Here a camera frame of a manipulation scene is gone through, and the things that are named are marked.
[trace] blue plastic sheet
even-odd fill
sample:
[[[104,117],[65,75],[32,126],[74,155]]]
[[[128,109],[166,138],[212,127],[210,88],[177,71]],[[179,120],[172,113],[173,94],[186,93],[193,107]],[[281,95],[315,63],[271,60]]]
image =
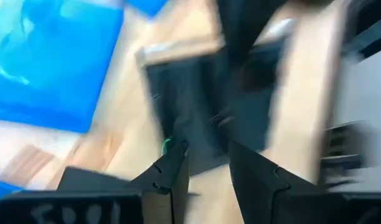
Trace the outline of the blue plastic sheet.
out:
[[[123,10],[0,0],[0,119],[88,131]]]
[[[154,18],[168,0],[127,0],[126,2],[150,18]]]
[[[0,198],[21,191],[22,189],[20,187],[16,187],[10,184],[6,184],[4,182],[0,182]]]

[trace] black plastic part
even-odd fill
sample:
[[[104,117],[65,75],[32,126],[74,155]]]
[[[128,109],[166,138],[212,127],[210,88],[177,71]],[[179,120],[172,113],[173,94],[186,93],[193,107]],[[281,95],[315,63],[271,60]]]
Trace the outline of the black plastic part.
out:
[[[225,49],[146,65],[164,137],[189,142],[190,175],[228,163],[228,133],[249,148],[265,148],[276,66],[284,44],[280,39],[251,50],[244,69],[248,87],[256,91],[240,88],[239,78],[230,73]]]
[[[76,167],[66,167],[59,182],[58,191],[99,192],[123,190],[129,183],[110,175],[83,170]]]
[[[365,58],[369,58],[370,56],[376,54],[381,51],[381,38],[372,42],[370,45],[366,46],[366,48],[362,49],[360,52]]]
[[[243,66],[257,37],[285,0],[217,0],[231,68]]]
[[[363,5],[356,17],[355,34],[359,35],[381,20],[381,0],[355,1],[355,3]]]
[[[279,223],[274,221],[285,215],[286,210],[280,208],[286,205],[279,196],[284,192],[320,192],[313,184],[239,143],[232,143],[229,156],[233,187],[246,224]]]
[[[173,148],[130,183],[69,167],[58,191],[0,200],[0,223],[183,223],[188,145]]]
[[[381,193],[329,193],[239,143],[229,155],[245,224],[381,223]]]

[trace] wooden floor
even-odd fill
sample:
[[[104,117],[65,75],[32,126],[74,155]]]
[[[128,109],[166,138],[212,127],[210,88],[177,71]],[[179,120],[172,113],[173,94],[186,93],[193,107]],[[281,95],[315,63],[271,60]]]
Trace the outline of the wooden floor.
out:
[[[310,181],[316,174],[346,2],[335,0],[314,9],[288,4],[273,22],[297,19],[271,109],[270,146],[263,154]],[[127,9],[90,132],[80,135],[0,121],[0,180],[27,189],[54,189],[68,165],[123,179],[148,168],[161,155],[162,141],[135,54],[152,44],[215,37],[219,27],[211,3],[172,1],[155,21]],[[265,40],[272,38],[275,34],[265,32]],[[189,204],[188,223],[242,222],[227,166],[193,177],[189,191],[200,197]]]

